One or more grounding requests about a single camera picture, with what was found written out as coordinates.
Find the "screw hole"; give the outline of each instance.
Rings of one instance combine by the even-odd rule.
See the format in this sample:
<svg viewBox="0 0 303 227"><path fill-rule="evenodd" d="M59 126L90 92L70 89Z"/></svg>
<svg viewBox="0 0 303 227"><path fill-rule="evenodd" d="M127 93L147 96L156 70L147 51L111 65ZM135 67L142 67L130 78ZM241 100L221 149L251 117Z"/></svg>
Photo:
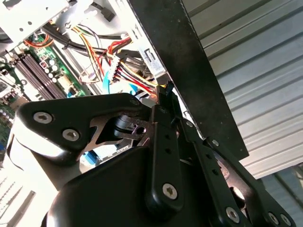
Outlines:
<svg viewBox="0 0 303 227"><path fill-rule="evenodd" d="M143 134L143 133L145 133L146 132L146 129L144 128L144 127L140 127L140 128L138 128L137 130L136 130L136 133L138 134L138 135L141 135L141 134Z"/></svg>
<svg viewBox="0 0 303 227"><path fill-rule="evenodd" d="M171 149L166 148L166 149L165 149L165 152L168 153L168 154L171 154Z"/></svg>
<svg viewBox="0 0 303 227"><path fill-rule="evenodd" d="M213 169L213 173L214 173L215 175L219 175L218 171L216 171L215 169Z"/></svg>
<svg viewBox="0 0 303 227"><path fill-rule="evenodd" d="M231 215L232 215L233 218L236 218L236 217L237 217L237 215L236 215L235 212L233 212L233 211L231 212Z"/></svg>
<svg viewBox="0 0 303 227"><path fill-rule="evenodd" d="M45 116L45 115L39 115L38 118L43 121L46 121L48 119L47 116Z"/></svg>

